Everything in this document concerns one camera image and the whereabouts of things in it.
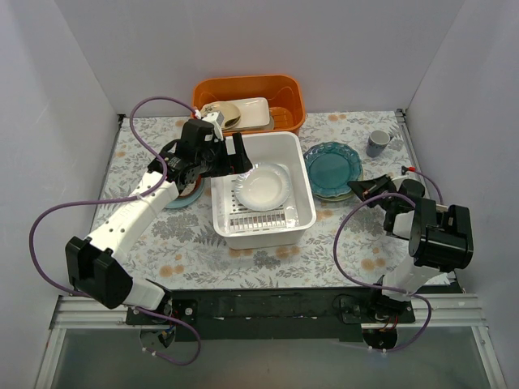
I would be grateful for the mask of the cream plate with sprig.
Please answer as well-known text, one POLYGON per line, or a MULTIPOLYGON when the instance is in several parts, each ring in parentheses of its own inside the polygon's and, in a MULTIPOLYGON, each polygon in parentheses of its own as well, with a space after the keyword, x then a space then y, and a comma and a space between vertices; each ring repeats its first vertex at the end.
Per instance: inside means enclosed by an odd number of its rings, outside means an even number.
POLYGON ((339 195, 332 195, 332 196, 324 196, 324 195, 315 193, 314 196, 317 199, 320 199, 325 202, 340 202, 340 201, 344 201, 344 200, 347 200, 347 199, 353 197, 354 192, 352 190, 350 190, 347 193, 342 193, 339 195))

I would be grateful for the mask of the white scalloped plate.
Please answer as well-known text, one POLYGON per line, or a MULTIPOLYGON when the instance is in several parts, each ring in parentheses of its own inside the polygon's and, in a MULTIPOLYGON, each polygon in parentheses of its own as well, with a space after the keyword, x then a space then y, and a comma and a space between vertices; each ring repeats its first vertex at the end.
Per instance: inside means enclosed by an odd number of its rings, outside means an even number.
POLYGON ((280 207, 289 198, 291 180, 279 164, 258 163, 235 179, 234 195, 246 208, 266 212, 280 207))

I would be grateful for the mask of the teal embossed plate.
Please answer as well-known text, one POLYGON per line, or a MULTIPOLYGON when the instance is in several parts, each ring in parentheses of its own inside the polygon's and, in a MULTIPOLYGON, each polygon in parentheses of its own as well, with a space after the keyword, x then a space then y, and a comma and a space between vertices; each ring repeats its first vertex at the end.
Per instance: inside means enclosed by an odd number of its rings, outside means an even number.
POLYGON ((345 143, 316 144, 303 154, 303 159, 313 194, 347 193, 351 190, 348 182, 359 181, 363 175, 359 154, 345 143))

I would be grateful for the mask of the speckled beige plate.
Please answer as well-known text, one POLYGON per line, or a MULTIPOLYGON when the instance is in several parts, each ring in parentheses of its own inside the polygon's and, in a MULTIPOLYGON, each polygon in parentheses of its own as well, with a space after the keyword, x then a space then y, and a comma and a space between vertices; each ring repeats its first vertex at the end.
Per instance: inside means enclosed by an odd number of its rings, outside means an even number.
POLYGON ((186 186, 184 190, 179 194, 180 198, 185 198, 191 195, 192 192, 194 192, 199 187, 198 182, 193 182, 186 186))

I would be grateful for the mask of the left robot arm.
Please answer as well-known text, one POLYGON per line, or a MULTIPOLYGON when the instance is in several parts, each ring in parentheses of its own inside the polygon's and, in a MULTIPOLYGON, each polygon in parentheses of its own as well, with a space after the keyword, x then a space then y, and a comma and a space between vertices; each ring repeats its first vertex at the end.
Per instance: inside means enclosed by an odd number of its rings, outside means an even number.
POLYGON ((69 281, 78 291, 113 309, 122 305, 144 308, 153 323, 166 323, 173 313, 165 289, 130 276, 122 267, 145 229, 190 184, 203 177, 248 172, 252 163, 239 133, 233 150, 216 122, 188 120, 179 139, 167 143, 153 159, 132 200, 120 205, 103 225, 86 238, 66 244, 69 281))

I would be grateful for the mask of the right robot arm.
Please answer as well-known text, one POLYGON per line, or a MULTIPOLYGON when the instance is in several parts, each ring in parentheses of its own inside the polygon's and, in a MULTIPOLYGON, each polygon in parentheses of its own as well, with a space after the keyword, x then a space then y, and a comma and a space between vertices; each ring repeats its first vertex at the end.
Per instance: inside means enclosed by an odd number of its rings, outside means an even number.
POLYGON ((408 254, 375 283, 366 312, 376 322, 400 316, 410 308, 410 299, 430 279, 464 269, 474 254, 470 210, 444 206, 426 197, 426 188, 407 175, 383 175, 348 186, 369 207, 385 211, 383 230, 408 242, 408 254))

